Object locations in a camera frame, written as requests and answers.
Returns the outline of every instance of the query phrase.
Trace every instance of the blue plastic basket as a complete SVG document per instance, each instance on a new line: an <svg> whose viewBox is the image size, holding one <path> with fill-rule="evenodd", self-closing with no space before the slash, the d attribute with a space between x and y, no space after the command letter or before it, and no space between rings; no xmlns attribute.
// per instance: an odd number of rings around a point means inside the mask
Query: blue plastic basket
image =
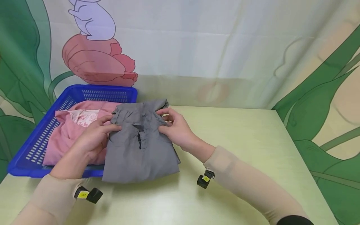
<svg viewBox="0 0 360 225"><path fill-rule="evenodd" d="M72 85L67 87L11 160L8 165L8 172L13 176L36 178L44 177L50 173L52 167L43 166L42 162L49 137L55 127L60 124L55 118L56 110L68 110L85 100L134 103L137 96L138 92L133 87L103 85ZM103 165L89 165L83 177L102 177L103 168Z"/></svg>

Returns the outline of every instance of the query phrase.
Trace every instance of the hand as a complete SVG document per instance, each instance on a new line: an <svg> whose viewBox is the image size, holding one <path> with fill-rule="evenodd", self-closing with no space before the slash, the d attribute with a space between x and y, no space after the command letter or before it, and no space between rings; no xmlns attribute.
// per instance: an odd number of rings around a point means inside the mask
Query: hand
<svg viewBox="0 0 360 225"><path fill-rule="evenodd" d="M81 178L90 160L106 147L108 133L121 130L121 127L115 124L104 125L112 117L104 116L92 122L54 166L50 175L58 179Z"/></svg>
<svg viewBox="0 0 360 225"><path fill-rule="evenodd" d="M121 130L121 127L115 124L104 125L112 117L112 115L103 116L92 122L70 149L80 151L90 159L97 157L107 145L109 132Z"/></svg>
<svg viewBox="0 0 360 225"><path fill-rule="evenodd" d="M168 126L159 126L159 132L165 134L174 144L189 152L201 162L210 158L215 147L196 136L190 129L185 118L172 108L161 109L158 115L168 114L162 118Z"/></svg>

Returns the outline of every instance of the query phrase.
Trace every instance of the shirt sleeve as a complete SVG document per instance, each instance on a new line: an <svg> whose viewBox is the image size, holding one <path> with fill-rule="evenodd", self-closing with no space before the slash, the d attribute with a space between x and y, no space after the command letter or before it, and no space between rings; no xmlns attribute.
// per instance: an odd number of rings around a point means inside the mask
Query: shirt sleeve
<svg viewBox="0 0 360 225"><path fill-rule="evenodd" d="M75 204L75 191L82 181L60 180L46 175L12 225L63 224Z"/></svg>
<svg viewBox="0 0 360 225"><path fill-rule="evenodd" d="M277 225L314 225L310 220L302 216L286 216L279 220Z"/></svg>
<svg viewBox="0 0 360 225"><path fill-rule="evenodd" d="M259 210L271 225L289 215L307 218L302 206L288 192L223 147L216 147L204 166L215 173L217 183Z"/></svg>

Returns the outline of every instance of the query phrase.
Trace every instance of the cartoon rabbit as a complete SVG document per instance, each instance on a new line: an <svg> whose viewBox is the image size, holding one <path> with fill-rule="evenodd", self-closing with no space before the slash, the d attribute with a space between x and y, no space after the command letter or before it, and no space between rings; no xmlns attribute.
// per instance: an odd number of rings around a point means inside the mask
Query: cartoon rabbit
<svg viewBox="0 0 360 225"><path fill-rule="evenodd" d="M88 40L110 40L115 35L115 22L110 14L98 2L101 0L69 0L74 10L69 13L75 21L81 35Z"/></svg>

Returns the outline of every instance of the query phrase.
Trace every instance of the black sleeve cuff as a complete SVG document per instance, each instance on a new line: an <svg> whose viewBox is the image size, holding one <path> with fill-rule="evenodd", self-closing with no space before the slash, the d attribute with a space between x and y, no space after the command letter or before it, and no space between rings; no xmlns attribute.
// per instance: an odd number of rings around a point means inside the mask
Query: black sleeve cuff
<svg viewBox="0 0 360 225"><path fill-rule="evenodd" d="M310 220L302 216L286 216L279 220L276 225L314 225Z"/></svg>

